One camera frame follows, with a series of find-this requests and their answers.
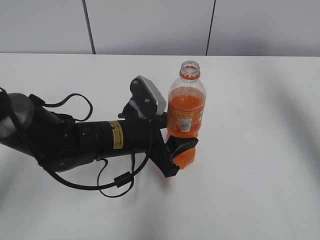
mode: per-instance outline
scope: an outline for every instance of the white wall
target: white wall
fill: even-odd
[[[0,0],[0,53],[91,52],[81,0]]]
[[[208,55],[319,56],[319,0],[216,0]]]
[[[86,0],[97,54],[205,55],[214,0]],[[319,56],[320,1],[216,0],[208,55]],[[0,53],[91,54],[82,0],[0,0]]]
[[[86,0],[97,54],[205,55],[213,0]]]

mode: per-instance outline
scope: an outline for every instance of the plastic bottle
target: plastic bottle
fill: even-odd
[[[201,127],[206,102],[206,90],[200,81],[200,67],[196,61],[185,61],[180,77],[171,85],[168,94],[167,130],[179,138],[196,138]],[[192,148],[174,158],[181,169],[195,160],[196,149]]]

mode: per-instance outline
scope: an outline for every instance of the bottle label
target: bottle label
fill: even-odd
[[[200,127],[205,106],[194,111],[181,111],[168,106],[168,127],[178,133],[187,133],[197,130]]]

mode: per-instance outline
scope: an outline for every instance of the yellow warning label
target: yellow warning label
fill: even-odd
[[[118,121],[109,121],[110,126],[113,128],[113,149],[122,149],[124,147],[124,133]]]

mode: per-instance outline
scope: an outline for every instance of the white table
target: white table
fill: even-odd
[[[0,239],[320,239],[320,58],[0,54],[0,85],[47,103],[82,93],[91,121],[116,120],[135,76],[166,98],[190,59],[207,90],[191,166],[164,178],[149,161],[127,195],[110,199],[65,187],[0,146]],[[55,109],[78,118],[87,110],[79,98]],[[129,156],[111,159],[101,181],[130,165]],[[62,176],[94,185],[102,166]]]

